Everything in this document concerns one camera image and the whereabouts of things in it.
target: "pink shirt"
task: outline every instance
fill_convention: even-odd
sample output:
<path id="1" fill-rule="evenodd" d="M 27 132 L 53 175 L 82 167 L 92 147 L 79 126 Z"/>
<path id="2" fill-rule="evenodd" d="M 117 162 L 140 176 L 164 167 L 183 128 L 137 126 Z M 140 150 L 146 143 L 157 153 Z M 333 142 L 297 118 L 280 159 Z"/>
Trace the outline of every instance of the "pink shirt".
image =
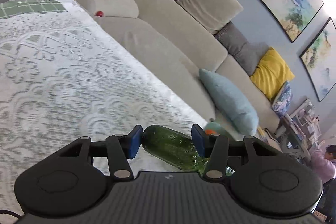
<path id="1" fill-rule="evenodd" d="M 336 177 L 336 160 L 327 160 L 320 150 L 311 154 L 311 168 L 319 175 L 323 184 Z"/>

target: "black cable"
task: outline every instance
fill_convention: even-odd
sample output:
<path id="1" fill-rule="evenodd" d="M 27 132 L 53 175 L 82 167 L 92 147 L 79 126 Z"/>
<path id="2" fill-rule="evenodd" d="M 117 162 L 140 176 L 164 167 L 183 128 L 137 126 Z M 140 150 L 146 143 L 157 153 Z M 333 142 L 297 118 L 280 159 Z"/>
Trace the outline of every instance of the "black cable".
<path id="1" fill-rule="evenodd" d="M 12 211 L 9 211 L 9 210 L 0 210 L 0 215 L 1 215 L 1 214 L 11 215 L 11 216 L 16 217 L 17 219 L 21 219 L 21 218 L 22 218 L 22 216 L 20 216 L 20 215 L 14 213 L 14 212 L 12 212 Z"/>

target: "yellow pillow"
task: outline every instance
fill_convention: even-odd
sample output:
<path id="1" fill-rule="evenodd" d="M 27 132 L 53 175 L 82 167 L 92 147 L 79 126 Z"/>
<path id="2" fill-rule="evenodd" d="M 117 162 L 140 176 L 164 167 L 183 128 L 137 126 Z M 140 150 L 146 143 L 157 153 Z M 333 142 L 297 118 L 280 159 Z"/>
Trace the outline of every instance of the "yellow pillow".
<path id="1" fill-rule="evenodd" d="M 291 81 L 294 77 L 295 75 L 280 54 L 270 47 L 250 79 L 271 101 L 278 94 L 284 82 Z"/>

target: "light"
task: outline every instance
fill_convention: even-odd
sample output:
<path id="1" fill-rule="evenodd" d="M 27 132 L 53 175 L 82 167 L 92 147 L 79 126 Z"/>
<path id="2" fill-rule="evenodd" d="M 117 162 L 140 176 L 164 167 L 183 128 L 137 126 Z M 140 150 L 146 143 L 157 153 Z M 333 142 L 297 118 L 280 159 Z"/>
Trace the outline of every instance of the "light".
<path id="1" fill-rule="evenodd" d="M 332 18 L 336 19 L 336 0 L 323 0 L 324 10 Z"/>

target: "beige pillow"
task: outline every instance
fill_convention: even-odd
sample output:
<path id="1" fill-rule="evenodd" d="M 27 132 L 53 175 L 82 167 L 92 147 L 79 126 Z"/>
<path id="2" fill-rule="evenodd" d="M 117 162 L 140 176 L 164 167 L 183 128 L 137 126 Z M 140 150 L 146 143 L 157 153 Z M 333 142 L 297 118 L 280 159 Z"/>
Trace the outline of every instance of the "beige pillow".
<path id="1" fill-rule="evenodd" d="M 243 7 L 237 0 L 178 0 L 190 15 L 210 33 L 218 33 Z"/>

